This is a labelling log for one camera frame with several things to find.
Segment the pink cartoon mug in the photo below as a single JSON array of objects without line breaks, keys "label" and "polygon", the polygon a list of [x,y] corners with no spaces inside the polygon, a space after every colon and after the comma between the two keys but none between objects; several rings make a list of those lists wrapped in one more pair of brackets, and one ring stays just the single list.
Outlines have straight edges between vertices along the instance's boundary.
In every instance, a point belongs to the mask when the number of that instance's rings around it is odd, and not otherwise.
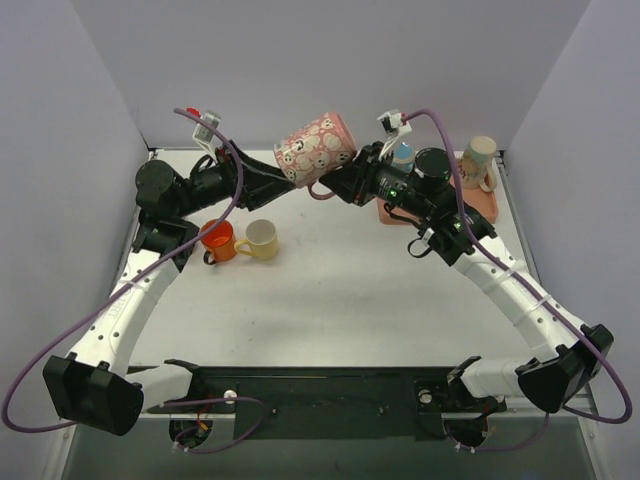
[{"label": "pink cartoon mug", "polygon": [[323,175],[351,161],[357,154],[355,140],[337,112],[327,112],[273,147],[276,162],[296,188],[306,187],[315,200],[334,193],[318,194],[313,185]]}]

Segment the yellow mug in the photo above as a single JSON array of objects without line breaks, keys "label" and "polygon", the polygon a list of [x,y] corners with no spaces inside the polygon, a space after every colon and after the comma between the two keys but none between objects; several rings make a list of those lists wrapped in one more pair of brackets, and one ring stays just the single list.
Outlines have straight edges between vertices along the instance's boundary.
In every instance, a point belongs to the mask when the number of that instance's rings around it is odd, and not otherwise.
[{"label": "yellow mug", "polygon": [[247,225],[245,237],[234,244],[236,253],[269,261],[276,257],[279,239],[275,225],[266,219],[258,219]]}]

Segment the orange mug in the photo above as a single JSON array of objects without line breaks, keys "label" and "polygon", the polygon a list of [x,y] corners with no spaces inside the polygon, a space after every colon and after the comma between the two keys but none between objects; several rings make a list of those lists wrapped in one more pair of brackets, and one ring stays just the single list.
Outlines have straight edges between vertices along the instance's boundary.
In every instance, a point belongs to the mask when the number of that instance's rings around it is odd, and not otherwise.
[{"label": "orange mug", "polygon": [[234,229],[227,220],[211,220],[201,227],[200,232],[206,232],[206,235],[201,238],[205,248],[203,262],[206,265],[227,262],[237,255],[234,248],[236,242]]}]

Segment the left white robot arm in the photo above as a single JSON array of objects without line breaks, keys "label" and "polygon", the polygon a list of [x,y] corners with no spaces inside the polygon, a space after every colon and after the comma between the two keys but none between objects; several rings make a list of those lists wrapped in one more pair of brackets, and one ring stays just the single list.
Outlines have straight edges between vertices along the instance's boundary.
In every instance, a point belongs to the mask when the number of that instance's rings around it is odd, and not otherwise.
[{"label": "left white robot arm", "polygon": [[218,147],[189,176],[153,159],[135,176],[138,230],[115,301],[103,309],[64,357],[50,357],[43,377],[57,414],[114,435],[128,433],[140,413],[172,400],[200,408],[204,384],[186,367],[163,365],[142,378],[127,373],[134,346],[160,297],[184,269],[200,229],[187,216],[233,196],[255,210],[293,190],[278,168]]}]

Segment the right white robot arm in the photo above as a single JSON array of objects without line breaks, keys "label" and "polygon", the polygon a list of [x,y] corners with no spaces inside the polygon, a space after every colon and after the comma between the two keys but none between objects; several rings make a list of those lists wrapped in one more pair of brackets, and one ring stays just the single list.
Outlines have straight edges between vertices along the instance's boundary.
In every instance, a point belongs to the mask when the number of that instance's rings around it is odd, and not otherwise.
[{"label": "right white robot arm", "polygon": [[348,204],[380,199],[395,219],[414,225],[428,249],[473,282],[507,317],[531,359],[471,357],[449,374],[449,402],[468,409],[481,398],[522,396],[556,413],[599,372],[614,337],[560,311],[477,210],[458,199],[449,159],[438,148],[418,153],[411,172],[379,160],[380,143],[320,179]]}]

